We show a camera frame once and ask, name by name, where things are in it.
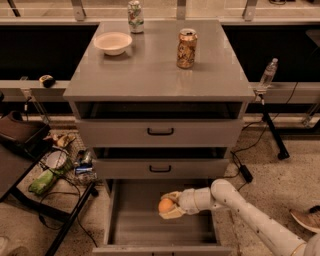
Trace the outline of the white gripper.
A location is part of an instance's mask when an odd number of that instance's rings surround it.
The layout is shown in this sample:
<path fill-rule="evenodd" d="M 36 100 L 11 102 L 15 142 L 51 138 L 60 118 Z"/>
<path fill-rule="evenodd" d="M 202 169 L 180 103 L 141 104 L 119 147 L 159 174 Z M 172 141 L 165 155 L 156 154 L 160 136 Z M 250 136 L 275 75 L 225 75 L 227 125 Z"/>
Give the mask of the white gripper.
<path fill-rule="evenodd" d="M 214 199 L 209 187 L 201 189 L 186 189 L 182 193 L 173 191 L 161 196 L 161 199 L 170 199 L 178 203 L 179 207 L 160 213 L 163 219 L 176 219 L 184 214 L 195 215 L 204 210 L 210 210 Z"/>

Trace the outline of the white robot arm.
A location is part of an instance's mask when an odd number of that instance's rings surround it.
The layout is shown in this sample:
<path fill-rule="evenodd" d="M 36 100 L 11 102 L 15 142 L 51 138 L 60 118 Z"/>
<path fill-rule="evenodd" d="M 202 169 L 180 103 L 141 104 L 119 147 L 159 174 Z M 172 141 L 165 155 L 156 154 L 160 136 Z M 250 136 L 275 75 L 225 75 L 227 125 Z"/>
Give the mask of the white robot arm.
<path fill-rule="evenodd" d="M 320 256 L 319 234 L 304 241 L 246 201 L 225 179 L 215 180 L 210 187 L 164 194 L 158 211 L 163 219 L 174 219 L 221 207 L 237 212 L 275 256 Z"/>

